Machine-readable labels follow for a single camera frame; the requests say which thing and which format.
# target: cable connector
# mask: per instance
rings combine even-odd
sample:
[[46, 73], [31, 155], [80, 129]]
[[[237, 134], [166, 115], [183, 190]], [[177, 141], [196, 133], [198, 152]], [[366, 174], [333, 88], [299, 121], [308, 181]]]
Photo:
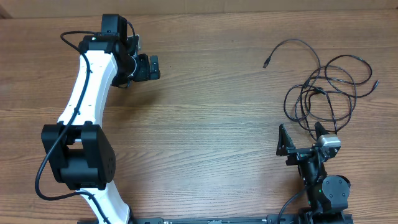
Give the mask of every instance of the cable connector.
[[264, 62], [263, 68], [267, 68], [269, 62], [271, 61], [271, 57], [267, 58], [266, 62]]

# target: wooden table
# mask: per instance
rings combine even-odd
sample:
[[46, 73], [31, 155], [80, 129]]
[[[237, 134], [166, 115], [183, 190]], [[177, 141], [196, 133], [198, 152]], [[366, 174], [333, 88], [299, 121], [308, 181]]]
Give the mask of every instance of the wooden table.
[[[280, 41], [296, 37], [312, 45], [322, 64], [340, 54], [366, 59], [374, 76], [359, 93], [380, 79], [372, 95], [358, 100], [339, 132], [341, 151], [326, 169], [351, 181], [347, 212], [356, 223], [398, 222], [398, 11], [127, 19], [142, 37], [142, 52], [159, 56], [162, 72], [157, 81], [110, 89], [104, 112], [103, 129], [117, 157], [114, 180], [137, 217], [261, 216], [279, 212], [302, 189], [297, 168], [285, 166], [275, 150], [280, 123], [297, 147], [312, 143], [282, 105], [286, 91], [303, 83], [316, 61], [303, 45], [291, 43], [262, 68]], [[34, 178], [45, 155], [42, 127], [56, 123], [78, 71], [78, 54], [59, 35], [100, 25], [100, 17], [0, 21], [1, 223], [94, 218], [80, 197], [39, 199]], [[82, 36], [68, 38], [77, 44]], [[350, 59], [338, 65], [358, 81], [368, 72]], [[290, 108], [294, 101], [289, 97]], [[347, 112], [345, 98], [332, 103], [337, 114]], [[322, 97], [313, 107], [329, 116]], [[47, 195], [68, 192], [49, 166], [40, 183]], [[304, 206], [302, 197], [287, 212]]]

